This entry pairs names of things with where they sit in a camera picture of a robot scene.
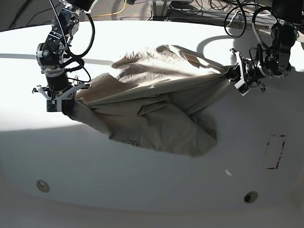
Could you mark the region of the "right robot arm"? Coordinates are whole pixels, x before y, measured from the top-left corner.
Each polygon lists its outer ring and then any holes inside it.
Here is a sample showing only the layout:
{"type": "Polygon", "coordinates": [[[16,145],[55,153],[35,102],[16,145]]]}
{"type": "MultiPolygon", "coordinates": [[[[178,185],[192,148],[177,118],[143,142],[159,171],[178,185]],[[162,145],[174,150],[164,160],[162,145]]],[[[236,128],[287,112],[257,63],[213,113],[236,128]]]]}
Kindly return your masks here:
{"type": "Polygon", "coordinates": [[[36,51],[36,60],[41,68],[41,73],[45,75],[47,86],[33,89],[39,92],[47,100],[55,101],[63,99],[64,95],[71,96],[74,90],[79,90],[81,85],[90,82],[91,76],[85,68],[83,57],[88,54],[95,39],[95,25],[90,15],[91,10],[97,3],[96,0],[61,0],[63,8],[57,13],[53,1],[49,1],[55,17],[51,22],[51,31],[44,43],[39,44],[36,51]],[[89,19],[92,28],[90,42],[86,50],[79,55],[75,55],[70,47],[74,35],[79,26],[79,16],[83,13],[89,19]],[[88,75],[87,81],[75,79],[78,85],[72,85],[71,78],[67,73],[84,70],[88,75]]]}

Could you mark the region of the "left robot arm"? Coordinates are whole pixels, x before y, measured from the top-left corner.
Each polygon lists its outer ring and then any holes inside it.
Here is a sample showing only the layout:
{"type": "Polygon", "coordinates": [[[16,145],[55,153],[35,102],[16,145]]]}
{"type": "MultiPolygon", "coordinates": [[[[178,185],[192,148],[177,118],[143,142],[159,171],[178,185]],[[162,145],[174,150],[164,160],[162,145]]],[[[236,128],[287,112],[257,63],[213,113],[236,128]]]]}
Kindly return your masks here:
{"type": "Polygon", "coordinates": [[[251,19],[252,30],[258,41],[254,49],[256,57],[246,59],[234,48],[230,50],[237,62],[231,71],[230,80],[235,82],[234,87],[242,95],[247,94],[251,88],[265,91],[265,85],[260,81],[262,78],[289,75],[292,70],[289,62],[291,48],[303,24],[303,4],[302,0],[274,0],[271,6],[257,6],[251,19]],[[275,18],[275,24],[270,30],[270,46],[262,40],[256,26],[256,18],[262,11],[270,12],[275,18]]]}

